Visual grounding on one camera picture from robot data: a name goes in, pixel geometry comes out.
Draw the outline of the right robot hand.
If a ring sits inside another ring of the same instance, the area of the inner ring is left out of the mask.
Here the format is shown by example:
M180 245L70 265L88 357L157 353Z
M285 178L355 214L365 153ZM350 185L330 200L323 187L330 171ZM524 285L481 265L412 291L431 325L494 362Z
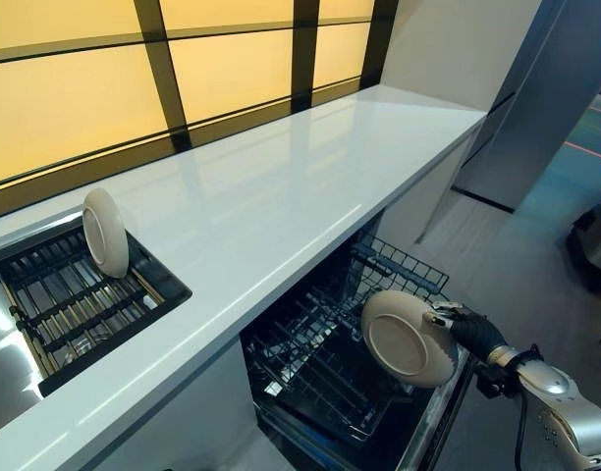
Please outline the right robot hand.
M495 363L489 359L495 349L508 345L501 332L485 316L458 302L434 302L423 314L423 319L449 332L455 342L486 364Z

